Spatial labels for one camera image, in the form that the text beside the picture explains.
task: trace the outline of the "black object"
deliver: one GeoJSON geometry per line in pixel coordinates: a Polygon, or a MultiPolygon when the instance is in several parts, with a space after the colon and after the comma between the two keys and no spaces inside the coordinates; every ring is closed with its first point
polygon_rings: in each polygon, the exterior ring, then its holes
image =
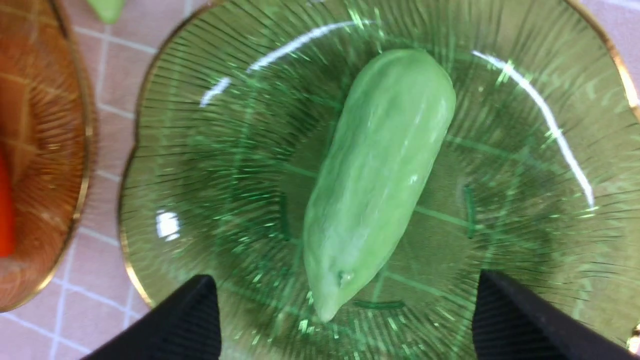
{"type": "Polygon", "coordinates": [[[638,360],[500,272],[480,274],[472,332],[478,360],[638,360]]]}
{"type": "Polygon", "coordinates": [[[216,283],[196,275],[86,360],[212,360],[222,350],[216,283]]]}

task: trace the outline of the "ribbed glass plate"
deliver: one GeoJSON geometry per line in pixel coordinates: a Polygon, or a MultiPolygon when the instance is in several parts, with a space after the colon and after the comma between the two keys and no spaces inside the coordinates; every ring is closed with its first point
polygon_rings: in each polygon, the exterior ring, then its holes
{"type": "Polygon", "coordinates": [[[213,275],[225,354],[242,359],[473,358],[481,268],[623,344],[640,317],[640,125],[592,21],[563,0],[200,12],[140,96],[120,206],[135,284],[154,305],[213,275]],[[301,262],[305,206],[352,80],[397,48],[449,72],[456,116],[394,255],[322,324],[301,262]]]}
{"type": "Polygon", "coordinates": [[[0,0],[0,156],[16,240],[0,258],[0,312],[49,283],[73,238],[95,155],[89,82],[61,2],[0,0]]]}

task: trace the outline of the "peeled vegetable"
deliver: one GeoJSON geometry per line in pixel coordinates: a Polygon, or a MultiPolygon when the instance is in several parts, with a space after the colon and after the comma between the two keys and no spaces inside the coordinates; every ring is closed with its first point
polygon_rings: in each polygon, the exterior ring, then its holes
{"type": "Polygon", "coordinates": [[[385,52],[359,73],[305,215],[314,306],[331,320],[402,237],[453,118],[456,94],[427,52],[385,52]]]}
{"type": "Polygon", "coordinates": [[[120,18],[124,0],[87,0],[105,24],[115,24],[120,18]]]}

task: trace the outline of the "tiled surface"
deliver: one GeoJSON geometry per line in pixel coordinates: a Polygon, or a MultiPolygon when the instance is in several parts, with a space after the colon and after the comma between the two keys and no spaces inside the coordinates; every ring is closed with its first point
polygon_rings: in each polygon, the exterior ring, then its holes
{"type": "MultiPolygon", "coordinates": [[[[148,311],[129,282],[116,233],[116,202],[133,141],[140,82],[158,45],[207,0],[128,0],[121,22],[101,24],[86,0],[63,0],[95,85],[100,155],[82,227],[53,282],[0,315],[0,360],[79,359],[148,311]]],[[[584,0],[640,81],[640,1],[584,0]]]]}

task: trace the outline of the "green glass plate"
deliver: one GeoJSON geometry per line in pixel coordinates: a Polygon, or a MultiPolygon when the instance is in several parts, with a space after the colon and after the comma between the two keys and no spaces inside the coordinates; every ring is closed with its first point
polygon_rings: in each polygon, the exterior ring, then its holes
{"type": "Polygon", "coordinates": [[[577,3],[229,0],[167,41],[138,106],[129,273],[152,306],[213,275],[225,357],[473,358],[482,268],[620,345],[637,325],[637,95],[577,3]],[[392,258],[322,324],[305,206],[352,80],[397,48],[449,72],[456,116],[392,258]]]}

